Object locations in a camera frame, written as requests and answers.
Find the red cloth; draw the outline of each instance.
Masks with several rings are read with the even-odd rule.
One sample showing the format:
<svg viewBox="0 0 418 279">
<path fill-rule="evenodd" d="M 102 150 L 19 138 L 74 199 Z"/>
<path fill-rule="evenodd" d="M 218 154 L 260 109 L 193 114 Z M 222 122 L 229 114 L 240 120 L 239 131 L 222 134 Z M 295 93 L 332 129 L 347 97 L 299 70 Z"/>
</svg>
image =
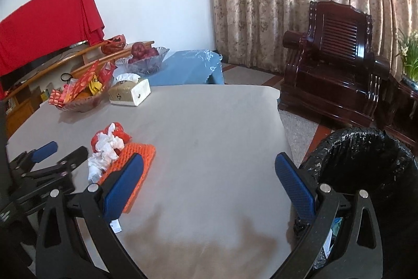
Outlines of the red cloth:
<svg viewBox="0 0 418 279">
<path fill-rule="evenodd" d="M 103 41 L 95 0 L 31 0 L 0 22 L 0 76 L 87 40 Z"/>
</svg>

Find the orange foam net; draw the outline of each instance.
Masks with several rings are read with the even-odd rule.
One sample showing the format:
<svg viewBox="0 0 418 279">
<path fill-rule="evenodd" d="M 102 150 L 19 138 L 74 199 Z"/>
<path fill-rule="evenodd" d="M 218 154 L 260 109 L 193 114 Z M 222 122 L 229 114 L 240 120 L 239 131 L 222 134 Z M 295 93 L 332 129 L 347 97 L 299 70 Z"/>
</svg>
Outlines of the orange foam net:
<svg viewBox="0 0 418 279">
<path fill-rule="evenodd" d="M 135 201 L 139 190 L 141 189 L 141 186 L 147 177 L 148 171 L 150 169 L 151 163 L 155 156 L 155 147 L 153 145 L 143 145 L 140 143 L 128 143 L 125 145 L 125 148 L 123 148 L 122 152 L 119 155 L 119 158 L 114 161 L 109 169 L 102 175 L 100 178 L 98 184 L 102 184 L 104 180 L 109 176 L 111 172 L 114 172 L 115 170 L 121 170 L 122 167 L 125 165 L 125 163 L 130 159 L 130 157 L 134 153 L 138 153 L 142 156 L 142 159 L 144 160 L 144 172 L 142 173 L 141 178 L 139 179 L 137 185 L 135 186 L 135 189 L 133 190 L 131 196 L 129 197 L 125 208 L 123 209 L 124 213 L 129 213 L 133 202 Z"/>
</svg>

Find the white tissue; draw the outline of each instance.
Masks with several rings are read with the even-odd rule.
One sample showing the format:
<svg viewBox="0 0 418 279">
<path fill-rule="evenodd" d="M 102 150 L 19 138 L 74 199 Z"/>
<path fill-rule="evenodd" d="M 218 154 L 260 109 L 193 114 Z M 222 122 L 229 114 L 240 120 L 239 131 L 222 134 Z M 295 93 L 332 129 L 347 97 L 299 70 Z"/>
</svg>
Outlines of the white tissue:
<svg viewBox="0 0 418 279">
<path fill-rule="evenodd" d="M 107 134 L 99 133 L 98 135 L 98 141 L 95 145 L 97 152 L 94 152 L 87 160 L 89 166 L 89 184 L 98 182 L 103 172 L 108 169 L 113 161 L 119 158 L 114 150 L 122 150 L 125 147 L 123 140 L 113 135 L 114 130 L 115 125 L 112 123 L 109 126 Z"/>
<path fill-rule="evenodd" d="M 120 81 L 132 81 L 138 83 L 141 77 L 135 73 L 122 73 L 115 77 L 113 85 Z"/>
</svg>

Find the black garbage bag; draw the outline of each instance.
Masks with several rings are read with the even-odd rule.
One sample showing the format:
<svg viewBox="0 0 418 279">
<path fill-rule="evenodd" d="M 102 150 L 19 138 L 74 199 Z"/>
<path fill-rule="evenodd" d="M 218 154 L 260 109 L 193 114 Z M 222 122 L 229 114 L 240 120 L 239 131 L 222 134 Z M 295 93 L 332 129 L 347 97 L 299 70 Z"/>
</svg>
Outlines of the black garbage bag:
<svg viewBox="0 0 418 279">
<path fill-rule="evenodd" d="M 418 165 L 408 148 L 372 128 L 338 130 L 300 168 L 341 193 L 366 189 L 378 219 L 383 278 L 418 277 Z M 295 222 L 301 234 L 304 222 Z"/>
</svg>

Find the blue tablecloth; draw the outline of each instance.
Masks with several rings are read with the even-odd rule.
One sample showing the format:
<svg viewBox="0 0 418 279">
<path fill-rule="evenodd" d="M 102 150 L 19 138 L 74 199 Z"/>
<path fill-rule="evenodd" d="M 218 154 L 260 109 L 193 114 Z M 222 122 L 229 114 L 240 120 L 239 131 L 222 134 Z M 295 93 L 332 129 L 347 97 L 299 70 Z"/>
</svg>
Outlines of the blue tablecloth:
<svg viewBox="0 0 418 279">
<path fill-rule="evenodd" d="M 151 86 L 224 84 L 222 56 L 210 50 L 177 51 L 147 76 Z"/>
</svg>

